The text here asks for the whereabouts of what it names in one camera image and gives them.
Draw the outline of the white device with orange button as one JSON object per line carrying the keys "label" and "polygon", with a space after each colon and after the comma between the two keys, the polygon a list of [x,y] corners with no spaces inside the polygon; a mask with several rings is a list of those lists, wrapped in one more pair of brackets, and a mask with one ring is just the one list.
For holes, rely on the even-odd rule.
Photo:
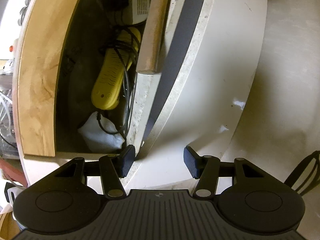
{"label": "white device with orange button", "polygon": [[9,52],[10,52],[10,58],[11,59],[14,59],[16,57],[16,53],[17,53],[17,50],[18,50],[18,41],[19,39],[15,39],[13,42],[12,42],[12,45],[10,45],[9,47]]}

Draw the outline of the white cloth bag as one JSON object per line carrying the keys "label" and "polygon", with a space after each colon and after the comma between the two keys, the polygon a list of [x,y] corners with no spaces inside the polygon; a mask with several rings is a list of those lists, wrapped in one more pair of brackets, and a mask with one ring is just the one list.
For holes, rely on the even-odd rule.
{"label": "white cloth bag", "polygon": [[90,115],[84,125],[78,129],[78,133],[92,153],[112,153],[120,150],[125,142],[121,134],[107,134],[101,129],[97,112]]}

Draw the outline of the white vented electronic box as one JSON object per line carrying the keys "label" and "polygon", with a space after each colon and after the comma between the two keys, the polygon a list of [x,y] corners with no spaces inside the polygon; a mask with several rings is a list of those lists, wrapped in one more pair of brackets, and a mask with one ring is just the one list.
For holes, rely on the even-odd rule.
{"label": "white vented electronic box", "polygon": [[128,0],[122,20],[125,25],[135,25],[144,22],[149,13],[150,0]]}

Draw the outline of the wooden top cabinet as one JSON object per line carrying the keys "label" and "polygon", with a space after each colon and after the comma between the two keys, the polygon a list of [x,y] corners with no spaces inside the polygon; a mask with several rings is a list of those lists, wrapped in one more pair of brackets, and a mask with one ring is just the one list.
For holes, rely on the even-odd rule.
{"label": "wooden top cabinet", "polygon": [[31,0],[17,45],[13,113],[28,185],[58,166],[55,103],[67,31],[83,0]]}

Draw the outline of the white drawer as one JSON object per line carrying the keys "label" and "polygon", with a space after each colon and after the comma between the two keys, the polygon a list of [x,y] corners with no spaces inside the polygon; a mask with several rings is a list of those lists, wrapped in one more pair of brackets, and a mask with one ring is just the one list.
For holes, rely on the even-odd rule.
{"label": "white drawer", "polygon": [[138,74],[127,138],[137,159],[125,189],[191,179],[183,150],[220,157],[244,110],[264,38],[267,0],[170,0],[158,74]]}

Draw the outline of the yellow shoe dryer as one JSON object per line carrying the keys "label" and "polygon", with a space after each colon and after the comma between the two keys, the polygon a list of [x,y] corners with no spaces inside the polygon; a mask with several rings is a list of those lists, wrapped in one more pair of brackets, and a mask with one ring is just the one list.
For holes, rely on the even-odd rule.
{"label": "yellow shoe dryer", "polygon": [[125,74],[137,62],[140,42],[140,31],[129,27],[123,29],[111,48],[107,49],[91,93],[96,108],[107,111],[116,108],[121,87],[126,83]]}

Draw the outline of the clear plastic clutter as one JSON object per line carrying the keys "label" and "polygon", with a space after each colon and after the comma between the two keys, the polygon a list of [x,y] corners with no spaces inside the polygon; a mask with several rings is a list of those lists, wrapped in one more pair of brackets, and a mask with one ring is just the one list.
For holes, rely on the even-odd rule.
{"label": "clear plastic clutter", "polygon": [[14,59],[1,60],[1,157],[18,159],[12,110]]}

